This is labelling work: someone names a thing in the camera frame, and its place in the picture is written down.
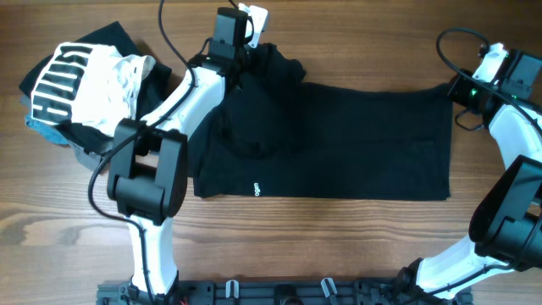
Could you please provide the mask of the black t-shirt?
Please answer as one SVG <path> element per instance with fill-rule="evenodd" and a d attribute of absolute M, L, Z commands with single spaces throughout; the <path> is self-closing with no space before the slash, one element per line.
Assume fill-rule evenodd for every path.
<path fill-rule="evenodd" d="M 446 85 L 355 91 L 304 77 L 301 63 L 274 44 L 267 74 L 241 77 L 242 88 L 230 91 L 189 140 L 197 197 L 450 196 Z"/>

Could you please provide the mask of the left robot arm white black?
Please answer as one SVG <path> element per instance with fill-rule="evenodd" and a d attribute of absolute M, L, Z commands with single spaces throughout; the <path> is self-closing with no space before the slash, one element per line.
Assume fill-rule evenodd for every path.
<path fill-rule="evenodd" d="M 125 302 L 178 302 L 173 218 L 185 199 L 189 139 L 226 95 L 241 87 L 241 75 L 262 65 L 268 48 L 212 42 L 206 54 L 189 60 L 184 79 L 159 108 L 117 125 L 107 194 L 130 231 L 135 270 Z"/>

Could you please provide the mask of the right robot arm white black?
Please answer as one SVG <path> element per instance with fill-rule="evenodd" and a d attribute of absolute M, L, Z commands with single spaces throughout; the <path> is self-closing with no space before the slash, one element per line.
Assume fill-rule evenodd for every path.
<path fill-rule="evenodd" d="M 541 218 L 528 212 L 541 201 L 541 114 L 501 91 L 494 78 L 462 70 L 449 97 L 481 115 L 500 149 L 506 171 L 475 210 L 468 234 L 440 254 L 401 269 L 389 296 L 403 304 L 450 302 L 491 276 L 541 266 Z"/>

